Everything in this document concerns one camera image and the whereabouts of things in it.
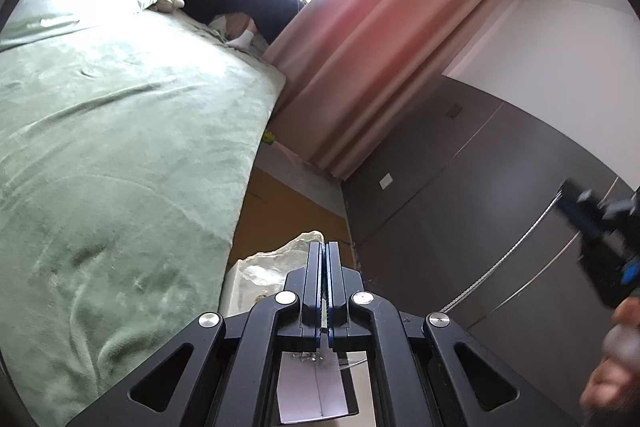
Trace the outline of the person's right hand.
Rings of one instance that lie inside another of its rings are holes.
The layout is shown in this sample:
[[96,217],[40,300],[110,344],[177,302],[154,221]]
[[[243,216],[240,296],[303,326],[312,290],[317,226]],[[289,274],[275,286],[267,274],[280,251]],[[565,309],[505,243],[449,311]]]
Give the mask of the person's right hand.
[[639,298],[625,299],[612,321],[603,358],[580,396],[580,405],[589,413],[630,410],[639,400]]

